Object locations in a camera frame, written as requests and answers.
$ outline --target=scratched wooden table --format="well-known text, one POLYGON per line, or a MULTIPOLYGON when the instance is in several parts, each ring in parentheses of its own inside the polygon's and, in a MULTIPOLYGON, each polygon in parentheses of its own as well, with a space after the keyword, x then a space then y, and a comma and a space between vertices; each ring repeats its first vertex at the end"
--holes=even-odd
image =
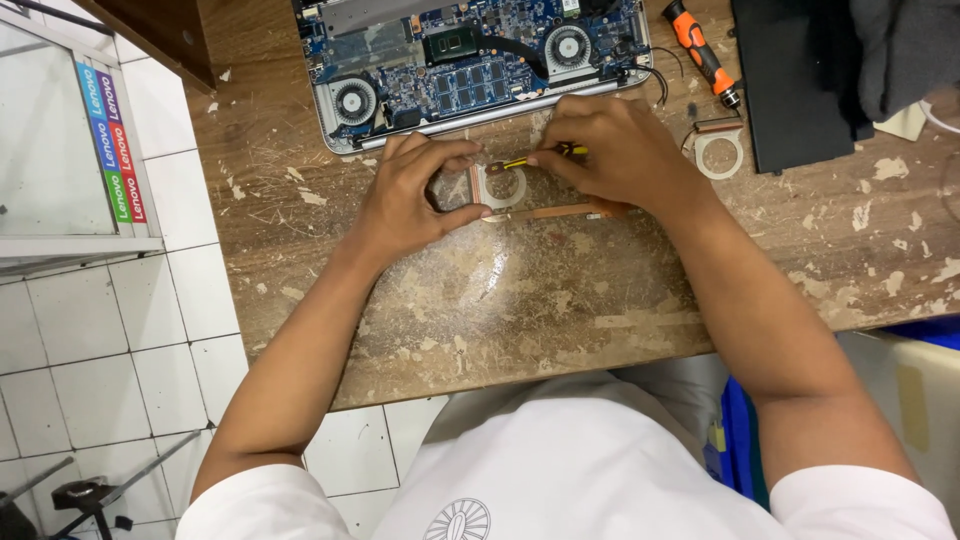
MULTIPOLYGON (((648 3, 652 40, 681 54, 659 16, 665 3, 648 3)), ((738 78, 729 3, 686 5, 738 78)), ((201 15, 223 81, 214 95, 188 88, 188 101, 255 361, 348 229, 379 152, 342 159, 324 146, 289 1, 202 1, 201 15)), ((693 119, 727 115, 687 58, 683 80, 675 61, 655 58, 670 83, 669 103, 657 115, 678 141, 693 119), (696 118, 688 116, 690 103, 696 118)), ((653 101, 660 91, 651 78, 622 95, 653 101)), ((960 123, 955 93, 937 102, 960 123)), ((513 158, 539 139, 547 118, 535 113, 457 136, 486 143, 485 159, 513 158)), ((740 141, 749 152, 746 132, 740 141)), ((960 137, 928 125, 916 143, 877 133, 851 156, 781 177, 754 174, 747 157, 714 186, 831 328, 877 327, 960 311, 960 157, 951 157, 958 149, 960 137)), ((579 200, 554 179, 527 175, 530 195, 519 208, 579 200)), ((444 206, 468 201, 464 177, 438 179, 434 188, 444 206)), ((380 279, 334 406, 711 349, 680 261, 649 215, 478 222, 380 279)))

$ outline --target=laptop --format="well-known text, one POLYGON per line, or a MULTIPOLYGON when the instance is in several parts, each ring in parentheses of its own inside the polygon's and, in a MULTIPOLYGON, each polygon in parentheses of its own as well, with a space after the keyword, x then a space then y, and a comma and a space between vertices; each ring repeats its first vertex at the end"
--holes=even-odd
POLYGON ((293 0, 326 145, 438 135, 643 82, 641 0, 293 0))

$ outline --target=right hand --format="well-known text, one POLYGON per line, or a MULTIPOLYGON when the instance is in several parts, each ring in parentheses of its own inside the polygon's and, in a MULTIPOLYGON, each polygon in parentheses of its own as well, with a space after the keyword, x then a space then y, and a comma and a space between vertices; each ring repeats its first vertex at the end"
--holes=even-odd
POLYGON ((697 193, 713 193, 670 132, 638 101, 564 96, 527 159, 588 195, 636 205, 660 220, 683 211, 697 193), (586 165, 551 150, 561 142, 586 146, 586 165))

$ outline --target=orange screwdriver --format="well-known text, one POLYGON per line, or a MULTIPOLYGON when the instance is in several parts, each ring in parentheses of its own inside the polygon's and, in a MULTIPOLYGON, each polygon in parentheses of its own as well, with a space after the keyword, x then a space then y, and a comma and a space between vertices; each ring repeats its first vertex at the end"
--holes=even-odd
POLYGON ((720 101, 727 107, 736 109, 740 105, 740 96, 736 95, 733 79, 727 75, 717 56, 713 54, 713 49, 707 45, 700 23, 686 10, 681 0, 670 2, 663 10, 663 16, 673 25, 677 41, 690 53, 693 63, 697 64, 704 77, 707 77, 713 94, 719 96, 720 101))

